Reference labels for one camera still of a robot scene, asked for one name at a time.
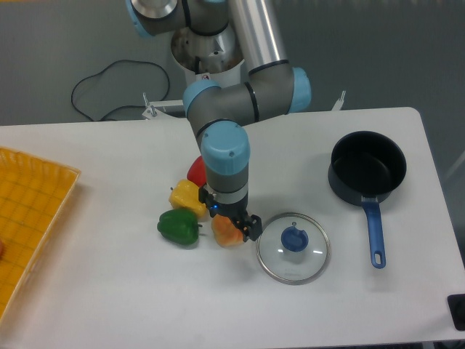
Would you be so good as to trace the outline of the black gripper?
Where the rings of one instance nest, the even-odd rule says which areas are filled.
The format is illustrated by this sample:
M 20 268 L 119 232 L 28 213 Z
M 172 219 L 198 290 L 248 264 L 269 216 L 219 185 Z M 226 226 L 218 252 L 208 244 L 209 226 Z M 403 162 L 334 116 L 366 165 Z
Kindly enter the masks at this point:
M 232 204 L 223 204 L 214 200 L 214 196 L 208 190 L 208 185 L 203 185 L 198 190 L 198 200 L 206 205 L 211 218 L 220 215 L 232 219 L 233 225 L 242 234 L 244 242 L 256 241 L 262 234 L 262 219 L 253 214 L 248 215 L 248 199 L 242 198 Z

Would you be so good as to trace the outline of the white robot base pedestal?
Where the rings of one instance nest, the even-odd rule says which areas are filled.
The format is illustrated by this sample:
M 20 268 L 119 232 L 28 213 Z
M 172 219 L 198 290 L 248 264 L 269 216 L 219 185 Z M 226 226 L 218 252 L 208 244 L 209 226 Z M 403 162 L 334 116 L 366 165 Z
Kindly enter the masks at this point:
M 176 30 L 171 38 L 171 56 L 183 70 L 188 86 L 200 80 L 215 81 L 220 87 L 241 83 L 244 59 L 231 24 L 210 36 L 191 28 Z

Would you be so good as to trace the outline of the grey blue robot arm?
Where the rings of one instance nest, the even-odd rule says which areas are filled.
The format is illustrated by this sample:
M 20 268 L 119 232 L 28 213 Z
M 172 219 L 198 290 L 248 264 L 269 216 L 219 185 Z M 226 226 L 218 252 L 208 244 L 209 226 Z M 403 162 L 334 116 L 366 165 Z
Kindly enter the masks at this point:
M 305 71 L 290 65 L 271 1 L 128 1 L 134 27 L 143 36 L 185 30 L 186 53 L 200 39 L 210 41 L 216 68 L 224 71 L 238 48 L 248 80 L 222 87 L 206 70 L 182 98 L 185 115 L 206 167 L 198 197 L 211 216 L 227 217 L 243 240 L 262 234 L 262 221 L 247 212 L 250 145 L 245 126 L 304 110 L 312 90 Z

